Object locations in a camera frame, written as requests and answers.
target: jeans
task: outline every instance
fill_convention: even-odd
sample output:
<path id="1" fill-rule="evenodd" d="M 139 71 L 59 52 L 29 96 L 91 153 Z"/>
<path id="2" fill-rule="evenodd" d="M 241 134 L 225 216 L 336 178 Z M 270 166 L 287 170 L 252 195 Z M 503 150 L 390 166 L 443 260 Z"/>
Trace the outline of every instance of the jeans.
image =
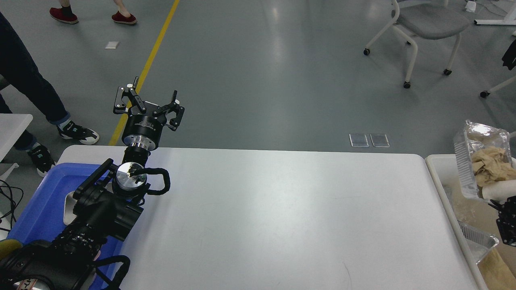
<path id="1" fill-rule="evenodd" d="M 70 118 L 54 87 L 41 76 L 27 48 L 11 24 L 0 12 L 0 75 L 40 110 L 50 124 L 58 125 Z M 0 113 L 11 110 L 0 94 Z M 14 144 L 18 150 L 28 150 L 36 138 L 25 130 Z"/>

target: white desk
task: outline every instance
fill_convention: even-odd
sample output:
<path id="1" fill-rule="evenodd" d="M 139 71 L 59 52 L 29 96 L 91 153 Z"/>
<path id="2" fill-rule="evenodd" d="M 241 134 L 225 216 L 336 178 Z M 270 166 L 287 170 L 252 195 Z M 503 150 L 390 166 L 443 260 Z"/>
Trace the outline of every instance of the white desk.
<path id="1" fill-rule="evenodd" d="M 58 163 L 124 149 L 71 146 Z M 417 155 L 159 148 L 147 166 L 172 186 L 124 243 L 124 290 L 485 287 Z"/>
<path id="2" fill-rule="evenodd" d="M 0 114 L 0 160 L 4 159 L 32 119 L 30 114 Z"/>

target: white label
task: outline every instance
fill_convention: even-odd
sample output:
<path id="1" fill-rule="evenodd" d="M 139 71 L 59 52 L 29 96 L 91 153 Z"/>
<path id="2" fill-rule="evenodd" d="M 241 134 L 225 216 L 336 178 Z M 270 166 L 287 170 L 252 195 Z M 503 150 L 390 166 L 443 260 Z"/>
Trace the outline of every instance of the white label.
<path id="1" fill-rule="evenodd" d="M 32 290 L 38 279 L 26 279 L 20 282 L 17 290 Z"/>

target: aluminum foil tray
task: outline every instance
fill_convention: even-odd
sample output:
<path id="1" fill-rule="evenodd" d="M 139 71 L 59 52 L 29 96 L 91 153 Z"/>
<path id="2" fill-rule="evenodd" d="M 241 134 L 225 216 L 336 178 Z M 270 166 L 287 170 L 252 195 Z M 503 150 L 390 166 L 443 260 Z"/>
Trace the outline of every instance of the aluminum foil tray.
<path id="1" fill-rule="evenodd" d="M 480 263 L 480 261 L 499 244 L 498 238 L 472 227 L 469 224 L 463 223 L 460 220 L 458 220 L 458 222 L 473 258 L 477 264 Z"/>
<path id="2" fill-rule="evenodd" d="M 509 147 L 509 132 L 466 120 L 464 129 L 455 135 L 453 141 L 462 194 L 469 199 L 486 201 L 479 196 L 471 155 L 475 151 L 490 146 L 503 148 L 505 149 L 504 161 L 513 166 Z"/>

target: sneaker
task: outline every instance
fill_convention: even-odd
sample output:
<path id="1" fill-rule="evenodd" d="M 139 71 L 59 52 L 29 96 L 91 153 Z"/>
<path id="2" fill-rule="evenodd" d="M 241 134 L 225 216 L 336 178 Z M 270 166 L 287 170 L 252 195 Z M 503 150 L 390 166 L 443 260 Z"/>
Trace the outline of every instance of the sneaker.
<path id="1" fill-rule="evenodd" d="M 34 165 L 36 165 L 36 170 L 41 177 L 45 177 L 46 173 L 56 165 L 52 156 L 50 156 L 50 151 L 43 145 L 37 146 L 27 152 L 27 154 Z"/>
<path id="2" fill-rule="evenodd" d="M 136 17 L 134 17 L 134 15 L 131 14 L 131 16 L 125 17 L 119 11 L 117 11 L 116 14 L 113 14 L 111 16 L 111 19 L 113 19 L 113 21 L 115 21 L 116 23 L 122 23 L 122 24 L 128 24 L 128 25 L 133 25 L 138 21 L 138 20 L 136 20 Z"/>
<path id="3" fill-rule="evenodd" d="M 84 128 L 75 124 L 73 121 L 70 121 L 63 130 L 57 127 L 57 131 L 59 135 L 63 139 L 75 139 L 79 140 L 84 145 L 92 145 L 97 143 L 100 139 L 97 132 L 92 129 Z"/>
<path id="4" fill-rule="evenodd" d="M 79 20 L 77 20 L 77 16 L 73 13 L 71 17 L 65 16 L 63 14 L 62 8 L 50 8 L 50 16 L 52 16 L 52 18 L 57 21 L 65 22 L 68 24 L 75 24 L 79 22 Z"/>

